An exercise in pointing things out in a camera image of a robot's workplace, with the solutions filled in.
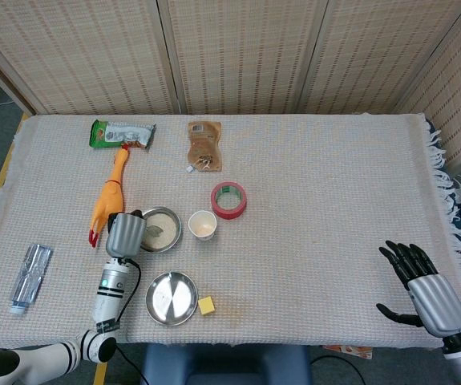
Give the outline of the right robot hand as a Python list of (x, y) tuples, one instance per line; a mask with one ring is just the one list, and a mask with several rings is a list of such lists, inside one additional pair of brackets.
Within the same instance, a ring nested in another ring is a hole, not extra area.
[(399, 324), (423, 327), (436, 338), (461, 334), (461, 301), (427, 253), (415, 244), (390, 240), (385, 244), (378, 251), (390, 263), (416, 313), (396, 313), (378, 303), (376, 307), (380, 313)]

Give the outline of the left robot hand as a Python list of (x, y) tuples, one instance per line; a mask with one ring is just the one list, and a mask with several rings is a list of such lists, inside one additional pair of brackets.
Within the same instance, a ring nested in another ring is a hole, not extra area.
[(140, 210), (109, 215), (106, 251), (110, 257), (136, 257), (146, 229)]

